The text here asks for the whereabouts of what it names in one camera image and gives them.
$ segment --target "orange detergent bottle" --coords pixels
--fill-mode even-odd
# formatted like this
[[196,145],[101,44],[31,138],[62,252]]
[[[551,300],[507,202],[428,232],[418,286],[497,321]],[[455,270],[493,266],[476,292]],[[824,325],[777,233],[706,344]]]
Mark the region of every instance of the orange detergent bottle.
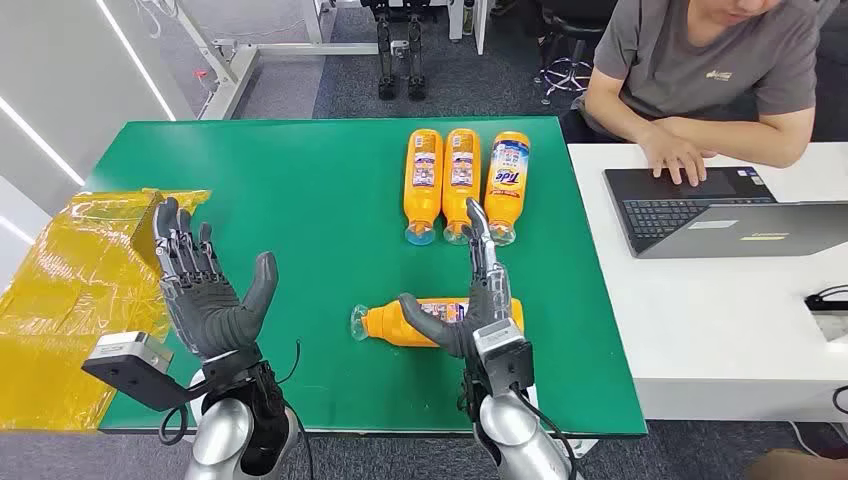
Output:
[[422,128],[409,136],[403,211],[409,219],[406,239],[414,245],[427,245],[435,238],[433,221],[442,209],[443,157],[439,132]]
[[[468,298],[418,299],[418,303],[425,311],[439,315],[447,323],[461,322],[468,309]],[[515,298],[512,299],[512,319],[523,332],[524,311],[521,302]],[[399,347],[437,346],[406,322],[397,300],[383,307],[355,306],[350,314],[350,331],[356,340],[375,337]]]
[[480,137],[474,130],[457,128],[445,140],[445,174],[442,179],[442,212],[447,219],[445,240],[465,245],[462,225],[470,225],[465,199],[480,201]]
[[530,140],[519,132],[501,132],[495,137],[486,198],[483,200],[492,240],[498,245],[515,241],[515,221],[524,208]]

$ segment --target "black cable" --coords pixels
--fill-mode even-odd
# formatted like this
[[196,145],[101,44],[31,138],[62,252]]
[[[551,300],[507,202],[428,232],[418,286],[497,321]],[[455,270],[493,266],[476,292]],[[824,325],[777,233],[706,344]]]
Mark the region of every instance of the black cable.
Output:
[[571,448],[571,444],[568,443],[568,437],[562,433],[562,430],[556,426],[556,424],[544,413],[542,413],[538,408],[534,407],[530,400],[528,400],[518,388],[517,383],[513,383],[509,386],[509,388],[518,395],[521,403],[524,404],[525,407],[529,408],[531,412],[533,412],[537,417],[542,419],[551,430],[554,431],[554,435],[559,438],[559,440],[565,445],[565,451],[568,452],[568,461],[571,462],[571,471],[568,472],[568,480],[576,480],[577,479],[577,457],[574,455],[574,449]]
[[821,297],[821,296],[822,296],[822,294],[824,294],[824,293],[827,293],[827,292],[829,292],[829,291],[831,291],[831,290],[838,290],[838,289],[840,289],[840,288],[848,288],[848,283],[843,284],[843,285],[834,285],[834,286],[832,286],[832,287],[827,287],[827,288],[825,288],[824,290],[822,290],[821,292],[817,293],[816,295],[818,295],[818,296],[820,296],[820,297]]
[[836,294],[839,294],[839,293],[848,293],[848,289],[831,290],[831,291],[825,293],[824,295],[819,294],[819,298],[827,298],[831,295],[836,295]]
[[295,347],[296,347],[297,350],[295,351],[295,354],[294,354],[294,365],[292,365],[292,368],[291,368],[291,370],[289,370],[289,374],[286,375],[286,378],[277,382],[277,385],[279,385],[279,384],[285,382],[286,380],[290,379],[291,376],[294,375],[295,369],[297,369],[297,364],[300,363],[300,339],[299,338],[297,340],[295,340]]
[[309,434],[306,433],[306,428],[304,428],[303,422],[300,421],[300,415],[297,414],[297,412],[294,410],[294,408],[292,408],[291,404],[288,401],[286,401],[285,404],[286,408],[288,408],[292,411],[292,413],[294,413],[294,417],[297,419],[297,427],[300,429],[300,433],[303,434],[303,442],[306,444],[306,456],[309,458],[309,479],[315,480],[315,475],[313,473],[312,468],[312,447],[309,443]]
[[[173,437],[168,437],[165,434],[165,428],[168,426],[168,422],[171,420],[171,417],[174,416],[174,413],[180,412],[180,428],[177,430],[177,433]],[[165,445],[171,446],[176,445],[180,440],[183,439],[186,430],[188,429],[188,409],[185,404],[180,405],[179,407],[174,407],[165,415],[165,418],[162,419],[162,423],[159,424],[159,441]]]
[[848,391],[848,385],[845,385],[844,387],[839,387],[839,388],[837,388],[836,390],[833,391],[833,408],[839,410],[840,412],[844,413],[845,415],[848,415],[848,409],[839,405],[839,395],[842,392],[846,392],[846,391]]

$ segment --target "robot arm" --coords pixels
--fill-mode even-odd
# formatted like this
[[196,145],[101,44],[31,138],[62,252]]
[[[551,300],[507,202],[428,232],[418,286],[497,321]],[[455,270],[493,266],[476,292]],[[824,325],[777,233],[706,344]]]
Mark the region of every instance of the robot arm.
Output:
[[512,320],[509,278],[496,260],[485,213],[471,198],[466,204],[472,268],[467,315],[461,323],[446,324],[402,294],[404,318],[449,354],[465,359],[466,412],[474,437],[502,479],[579,478],[573,460],[542,429],[525,396],[534,383],[532,344]]
[[[153,221],[171,324],[202,360],[204,380],[187,389],[179,385],[166,373],[173,354],[142,332],[104,335],[82,368],[154,410],[171,409],[159,430],[166,445],[185,431],[185,404],[205,395],[187,480],[277,479],[303,425],[256,344],[277,287],[274,255],[257,257],[253,284],[239,301],[218,263],[208,224],[200,227],[198,246],[191,215],[173,198],[157,206]],[[180,432],[165,438],[175,412]]]

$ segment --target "chair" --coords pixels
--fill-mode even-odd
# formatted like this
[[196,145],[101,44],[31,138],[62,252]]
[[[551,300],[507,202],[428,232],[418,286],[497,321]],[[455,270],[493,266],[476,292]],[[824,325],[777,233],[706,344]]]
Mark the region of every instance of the chair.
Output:
[[[588,88],[592,65],[582,59],[586,43],[598,41],[603,36],[616,1],[540,1],[547,32],[544,41],[539,45],[541,68],[534,81],[538,84],[544,82],[547,87],[542,98],[543,105],[550,105],[550,96],[557,90],[582,92]],[[563,37],[576,40],[571,57],[553,59]]]

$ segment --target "t-shirt logo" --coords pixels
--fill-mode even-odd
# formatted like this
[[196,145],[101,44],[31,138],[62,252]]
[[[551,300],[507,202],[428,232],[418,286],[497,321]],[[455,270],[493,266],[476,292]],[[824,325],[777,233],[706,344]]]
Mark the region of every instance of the t-shirt logo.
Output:
[[721,80],[722,82],[730,80],[730,77],[732,76],[733,72],[719,72],[718,70],[713,70],[712,72],[707,73],[707,78],[712,78],[713,80]]

